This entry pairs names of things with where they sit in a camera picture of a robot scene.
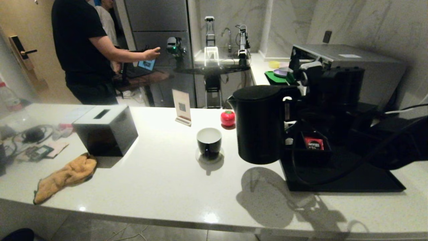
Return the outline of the person's right hand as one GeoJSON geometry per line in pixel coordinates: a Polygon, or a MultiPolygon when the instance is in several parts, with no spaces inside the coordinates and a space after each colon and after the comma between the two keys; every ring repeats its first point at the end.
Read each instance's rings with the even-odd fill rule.
{"type": "Polygon", "coordinates": [[[160,55],[160,51],[161,48],[160,47],[156,47],[154,49],[148,49],[146,51],[143,52],[144,54],[144,61],[151,61],[156,59],[159,55],[160,55]]]}

